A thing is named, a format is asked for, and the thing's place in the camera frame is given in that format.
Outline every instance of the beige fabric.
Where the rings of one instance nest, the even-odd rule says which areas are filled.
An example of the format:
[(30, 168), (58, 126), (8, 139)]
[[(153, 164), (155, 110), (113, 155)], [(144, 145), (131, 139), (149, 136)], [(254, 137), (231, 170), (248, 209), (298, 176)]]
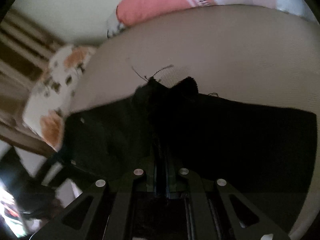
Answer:
[[(132, 66), (148, 78), (170, 64), (181, 78), (194, 77), (200, 93), (320, 116), (320, 27), (276, 10), (242, 5), (165, 15), (106, 41), (87, 65), (72, 110), (132, 94), (145, 83)], [(308, 229), (320, 208), (319, 147), (292, 239)]]
[(29, 91), (0, 72), (0, 122), (15, 126), (17, 112), (25, 104)]

